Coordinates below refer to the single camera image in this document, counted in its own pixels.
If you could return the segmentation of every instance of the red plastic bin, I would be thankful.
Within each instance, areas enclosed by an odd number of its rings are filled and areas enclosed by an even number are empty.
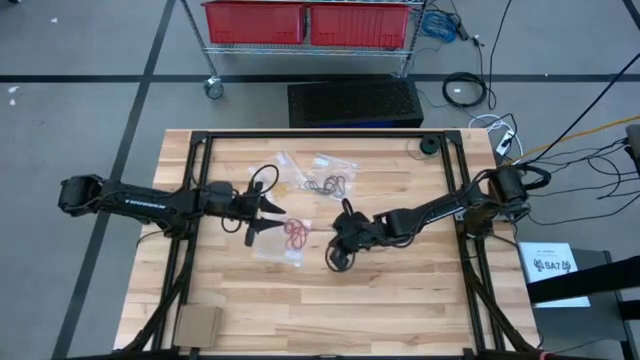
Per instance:
[[[212,43],[301,44],[304,6],[299,3],[203,3]]]
[[[409,7],[404,5],[311,5],[313,45],[404,47]]]

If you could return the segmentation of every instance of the cable bundle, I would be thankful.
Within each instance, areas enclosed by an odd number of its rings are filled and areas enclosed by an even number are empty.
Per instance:
[[[427,11],[422,21],[422,33],[449,44],[456,39],[459,23],[460,19],[456,14]]]

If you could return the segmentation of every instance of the wooden tabletop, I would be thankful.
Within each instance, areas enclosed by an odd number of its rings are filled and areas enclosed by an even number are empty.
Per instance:
[[[471,176],[494,167],[486,131],[461,132]],[[167,131],[154,188],[180,186],[190,136],[188,130]],[[277,152],[287,152],[303,172],[309,171],[316,153],[335,156],[358,164],[350,201],[356,211],[371,218],[447,192],[441,156],[413,159],[407,149],[421,157],[417,145],[417,140],[404,138],[215,139],[208,178],[231,181],[244,191],[248,168]],[[301,267],[257,258],[255,246],[243,244],[244,228],[227,234],[220,219],[201,221],[189,303],[224,309],[217,345],[202,349],[203,354],[458,355],[463,347],[474,348],[452,220],[426,226],[406,249],[362,251],[351,270],[337,274],[327,269],[324,252],[333,237],[331,224],[342,211],[340,203],[285,185],[276,187],[274,194],[288,216],[311,220]],[[508,225],[495,227],[498,235],[513,238]],[[145,226],[142,233],[155,230]],[[115,348],[131,341],[156,308],[169,243],[157,235],[140,244]],[[537,330],[515,248],[491,238],[486,248],[498,304],[536,346]],[[469,252],[475,254],[471,244]],[[491,346],[484,306],[481,314]],[[174,320],[171,310],[165,347],[170,345]]]

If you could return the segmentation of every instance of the white cable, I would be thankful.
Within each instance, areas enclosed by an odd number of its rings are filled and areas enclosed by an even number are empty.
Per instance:
[[[478,120],[478,119],[484,119],[484,118],[493,118],[496,119],[496,121],[492,122],[488,127],[487,127],[487,131],[488,132],[492,132],[493,130],[497,130],[500,129],[501,127],[506,127],[508,130],[513,131],[513,128],[511,127],[511,125],[507,124],[506,122],[500,120],[501,117],[495,114],[483,114],[483,115],[478,115],[478,116],[474,116],[470,121],[469,121],[469,128],[472,128],[471,125],[473,125],[473,122]],[[516,142],[518,143],[518,148],[520,149],[520,156],[522,157],[524,155],[524,148],[522,147],[522,142],[520,141],[520,138],[518,137],[518,134],[515,134],[515,139]],[[520,160],[515,161],[513,164],[517,164],[519,163]]]

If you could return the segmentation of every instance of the power strip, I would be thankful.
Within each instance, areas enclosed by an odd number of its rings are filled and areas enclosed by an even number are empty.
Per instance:
[[[511,143],[509,140],[513,139],[515,134],[516,133],[511,130],[507,130],[507,132],[502,137],[502,140],[500,140],[500,143],[496,147],[496,152],[498,154],[504,156],[507,153],[507,150],[509,150],[509,144]]]

